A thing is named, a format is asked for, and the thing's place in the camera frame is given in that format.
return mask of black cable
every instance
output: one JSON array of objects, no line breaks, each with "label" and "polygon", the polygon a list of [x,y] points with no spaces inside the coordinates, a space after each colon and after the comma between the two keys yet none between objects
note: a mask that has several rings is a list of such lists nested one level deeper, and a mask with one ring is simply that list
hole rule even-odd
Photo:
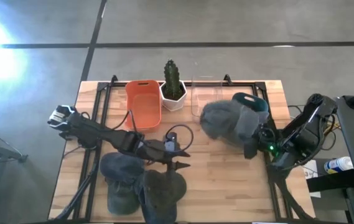
[{"label": "black cable", "polygon": [[187,129],[189,130],[189,132],[190,132],[191,138],[190,138],[190,142],[189,142],[189,144],[187,145],[187,147],[185,147],[185,148],[183,148],[183,149],[181,149],[181,150],[175,151],[175,152],[185,151],[185,150],[187,150],[187,149],[192,145],[192,143],[193,143],[193,131],[192,131],[192,129],[191,129],[190,127],[188,127],[188,126],[185,125],[185,124],[177,124],[177,125],[174,125],[173,127],[171,127],[171,128],[165,133],[165,138],[167,138],[168,140],[171,140],[171,139],[169,139],[167,136],[169,135],[170,131],[173,130],[174,128],[176,128],[176,127],[185,127],[185,128],[187,128]]},{"label": "black cable", "polygon": [[334,132],[334,131],[331,131],[331,133],[333,134],[333,142],[332,142],[332,145],[331,146],[329,146],[329,147],[327,147],[327,148],[322,148],[322,150],[324,150],[324,151],[329,151],[329,150],[331,150],[333,147],[334,147],[334,145],[336,144],[336,141],[337,141],[337,137],[336,137],[336,133]]},{"label": "black cable", "polygon": [[112,128],[112,130],[115,130],[115,129],[118,129],[127,119],[128,117],[128,114],[133,114],[133,112],[131,110],[127,111],[126,115],[124,116],[123,120],[114,128]]},{"label": "black cable", "polygon": [[73,149],[73,150],[71,150],[71,151],[66,152],[66,153],[63,155],[63,158],[65,158],[66,155],[68,155],[68,154],[70,154],[70,153],[76,151],[77,149],[79,149],[79,148],[81,148],[81,147],[82,147],[82,146],[78,146],[77,148],[75,148],[75,149]]},{"label": "black cable", "polygon": [[[137,127],[136,127],[136,125],[135,125],[134,115],[133,115],[133,112],[132,112],[131,110],[129,110],[129,111],[127,112],[127,114],[126,114],[126,116],[124,117],[124,119],[122,120],[122,122],[121,122],[119,125],[117,125],[117,127],[115,127],[115,128],[120,127],[121,124],[124,123],[124,121],[126,120],[128,114],[131,115],[131,121],[133,122],[133,127],[134,127],[135,133],[138,133]],[[192,129],[191,129],[190,127],[188,127],[188,126],[185,125],[185,124],[177,124],[177,125],[171,127],[171,128],[165,133],[165,137],[167,137],[167,135],[170,133],[171,130],[173,130],[174,128],[179,127],[179,126],[185,127],[185,128],[187,128],[187,129],[189,130],[190,135],[191,135],[191,139],[190,139],[190,142],[189,142],[189,144],[187,145],[187,147],[185,147],[185,148],[183,148],[183,149],[180,149],[180,150],[178,150],[178,151],[174,151],[174,152],[185,151],[185,150],[188,149],[188,148],[192,145],[192,143],[193,143],[193,131],[192,131]],[[163,150],[160,150],[160,149],[158,149],[158,148],[155,148],[155,147],[152,147],[152,146],[148,145],[145,141],[141,141],[141,142],[142,142],[146,147],[149,147],[149,148],[151,148],[151,149],[153,149],[153,150],[163,151]]]},{"label": "black cable", "polygon": [[289,105],[289,106],[287,106],[287,107],[288,107],[288,108],[296,108],[297,110],[300,111],[300,113],[302,113],[302,109],[299,108],[300,106],[305,106],[305,105]]}]

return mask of wooden tabletop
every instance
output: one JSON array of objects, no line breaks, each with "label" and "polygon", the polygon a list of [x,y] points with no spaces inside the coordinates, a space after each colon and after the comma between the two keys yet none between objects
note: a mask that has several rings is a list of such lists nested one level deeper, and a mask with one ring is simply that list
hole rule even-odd
[{"label": "wooden tabletop", "polygon": [[[283,128],[290,122],[289,110],[280,80],[264,81],[268,91],[272,116],[277,128]],[[82,82],[78,92],[76,108],[92,113],[98,82]],[[236,92],[253,94],[248,87],[224,87],[221,90],[214,88],[196,87],[194,96],[200,100],[231,99]],[[162,109],[162,121],[155,133],[146,134],[146,139],[162,139],[165,132],[175,124],[183,123],[192,128],[195,139],[187,149],[189,158],[176,157],[174,161],[185,162],[191,167],[178,170],[187,182],[187,193],[177,203],[177,222],[250,222],[274,221],[271,195],[262,153],[247,160],[241,149],[234,148],[221,141],[209,139],[201,130],[197,117],[192,115],[197,107],[196,98],[191,100],[191,88],[188,87],[185,105],[181,110],[169,112]],[[98,122],[101,118],[103,97],[100,103]],[[124,87],[112,87],[106,125],[116,126],[126,114],[126,92]],[[190,141],[190,134],[183,128],[176,128],[178,141],[184,147]],[[67,143],[65,152],[76,148],[77,142]],[[110,143],[104,142],[102,155],[115,152]],[[78,181],[82,169],[84,151],[80,149],[69,154],[63,161],[55,189],[49,218],[56,217],[69,203],[78,188]],[[165,166],[153,164],[146,169],[165,171]],[[295,168],[286,180],[293,197],[311,216],[315,216],[312,202],[301,167]],[[83,196],[82,211],[85,212],[87,192]],[[278,192],[278,200],[284,214],[282,198]],[[91,214],[92,222],[143,222],[141,209],[132,215],[114,216],[109,213],[106,205],[107,184],[105,178],[98,173],[96,180],[95,197]]]}]

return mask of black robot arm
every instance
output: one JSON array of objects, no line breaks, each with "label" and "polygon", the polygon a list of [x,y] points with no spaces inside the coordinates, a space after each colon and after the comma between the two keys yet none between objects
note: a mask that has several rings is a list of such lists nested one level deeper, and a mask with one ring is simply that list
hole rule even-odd
[{"label": "black robot arm", "polygon": [[86,149],[96,147],[98,139],[109,142],[115,149],[125,155],[167,164],[167,170],[188,167],[189,164],[172,162],[176,156],[190,157],[181,150],[176,133],[169,133],[164,141],[145,140],[137,131],[115,130],[101,126],[92,121],[72,106],[58,106],[48,120],[51,128],[61,131],[61,137],[68,139],[75,136],[78,143]]}]

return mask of clear glass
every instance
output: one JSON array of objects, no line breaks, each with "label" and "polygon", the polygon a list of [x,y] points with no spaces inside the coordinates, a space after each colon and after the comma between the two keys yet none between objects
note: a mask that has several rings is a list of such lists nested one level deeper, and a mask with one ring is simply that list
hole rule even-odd
[{"label": "clear glass", "polygon": [[222,75],[192,75],[191,110],[194,117],[200,117],[204,106],[213,101],[222,100]]}]

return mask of gray floor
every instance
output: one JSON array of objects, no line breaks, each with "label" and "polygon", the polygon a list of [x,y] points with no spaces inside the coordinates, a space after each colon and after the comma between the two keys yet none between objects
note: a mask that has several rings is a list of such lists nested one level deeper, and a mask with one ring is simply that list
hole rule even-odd
[{"label": "gray floor", "polygon": [[[0,44],[90,43],[100,2],[0,0]],[[354,41],[354,1],[109,0],[98,38],[99,43],[232,41]],[[47,218],[65,142],[46,120],[57,105],[74,104],[87,52],[0,49],[0,137],[29,155],[24,164],[5,164],[0,223]],[[226,73],[235,80],[280,79],[290,105],[304,104],[316,92],[354,94],[354,47],[96,49],[88,80],[163,79],[168,58],[183,79]],[[317,157],[346,156],[342,135],[337,137],[336,146]],[[338,217],[323,201],[314,204],[319,218]]]}]

